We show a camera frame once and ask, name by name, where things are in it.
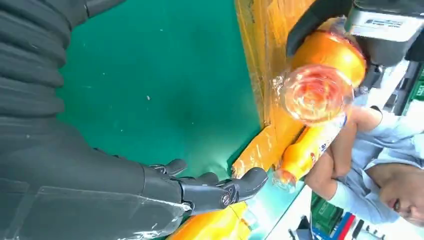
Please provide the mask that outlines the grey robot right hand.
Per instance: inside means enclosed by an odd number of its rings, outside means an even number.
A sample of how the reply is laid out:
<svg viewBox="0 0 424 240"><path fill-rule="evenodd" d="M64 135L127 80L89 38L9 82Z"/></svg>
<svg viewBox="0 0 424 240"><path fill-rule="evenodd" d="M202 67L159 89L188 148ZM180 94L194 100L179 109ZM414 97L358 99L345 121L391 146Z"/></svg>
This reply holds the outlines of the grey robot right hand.
<svg viewBox="0 0 424 240"><path fill-rule="evenodd" d="M150 240L185 216L226 210L268 180L187 164L145 165L87 144L57 119L56 89L74 27L119 0L3 0L0 3L0 237L3 240Z"/></svg>

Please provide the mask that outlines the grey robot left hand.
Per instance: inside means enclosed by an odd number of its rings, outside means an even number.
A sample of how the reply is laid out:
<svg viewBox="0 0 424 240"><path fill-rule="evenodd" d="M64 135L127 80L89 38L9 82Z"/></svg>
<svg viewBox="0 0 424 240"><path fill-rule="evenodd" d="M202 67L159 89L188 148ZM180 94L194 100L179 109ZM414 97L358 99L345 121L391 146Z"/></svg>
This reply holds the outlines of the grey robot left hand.
<svg viewBox="0 0 424 240"><path fill-rule="evenodd" d="M292 57L305 38L331 18L346 16L352 0L316 0L303 13L287 36L286 56Z"/></svg>

